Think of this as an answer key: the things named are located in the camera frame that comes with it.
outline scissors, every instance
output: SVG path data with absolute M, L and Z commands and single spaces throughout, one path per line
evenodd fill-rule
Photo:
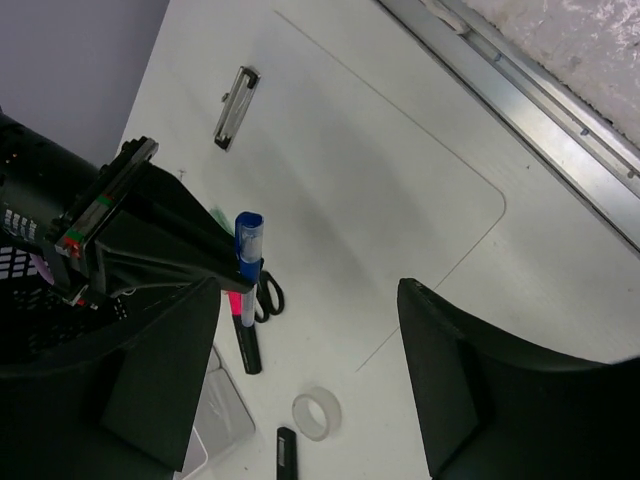
M 273 278 L 273 275 L 267 270 L 260 272 L 257 286 L 256 300 L 258 301 L 258 305 L 256 308 L 256 322 L 265 323 L 269 321 L 272 315 L 275 317 L 284 312 L 284 291 L 282 287 L 278 285 L 275 278 Z

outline tape roll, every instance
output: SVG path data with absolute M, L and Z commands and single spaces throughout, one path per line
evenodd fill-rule
M 340 428 L 340 403 L 329 390 L 314 387 L 293 401 L 293 420 L 305 437 L 320 442 Z

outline black object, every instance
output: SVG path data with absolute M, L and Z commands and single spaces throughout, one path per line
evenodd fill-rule
M 71 307 L 29 273 L 24 252 L 0 252 L 12 257 L 0 281 L 0 477 L 170 480 L 185 458 L 219 284 Z
M 278 428 L 277 480 L 298 480 L 296 434 L 287 427 Z
M 276 294 L 275 301 L 271 293 L 271 289 L 273 289 Z M 256 299 L 258 301 L 258 308 L 256 308 L 256 322 L 258 323 L 266 323 L 271 318 L 271 315 L 275 317 L 284 312 L 286 306 L 284 291 L 278 282 L 276 282 L 276 279 L 273 278 L 273 275 L 271 275 L 267 270 L 262 270 L 260 272 Z
M 400 328 L 436 480 L 636 478 L 640 359 L 553 352 L 457 309 L 416 280 Z
M 70 305 L 202 278 L 249 291 L 233 236 L 149 162 L 157 148 L 127 142 L 97 171 L 0 113 L 0 243 L 43 256 L 52 291 Z
M 260 347 L 256 335 L 256 327 L 255 325 L 251 327 L 242 325 L 242 317 L 240 315 L 232 315 L 232 317 L 233 326 L 236 329 L 236 336 L 238 337 L 238 346 L 240 347 L 244 371 L 248 375 L 257 375 L 262 372 L 262 360 L 260 359 Z

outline plastic crate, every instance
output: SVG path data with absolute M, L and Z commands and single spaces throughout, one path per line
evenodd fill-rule
M 49 292 L 29 254 L 6 245 L 0 245 L 0 305 L 0 365 L 30 363 L 128 316 L 120 299 L 98 311 L 63 303 Z

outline table surface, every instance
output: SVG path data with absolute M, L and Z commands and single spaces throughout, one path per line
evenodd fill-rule
M 220 98 L 249 64 L 263 78 L 225 153 Z M 370 0 L 172 2 L 124 139 L 140 135 L 206 208 L 265 214 L 288 297 L 258 327 L 256 377 L 221 315 L 216 344 L 257 433 L 199 478 L 275 476 L 276 429 L 313 385 L 344 423 L 299 436 L 301 478 L 428 478 L 401 277 L 558 351 L 640 349 L 637 256 Z

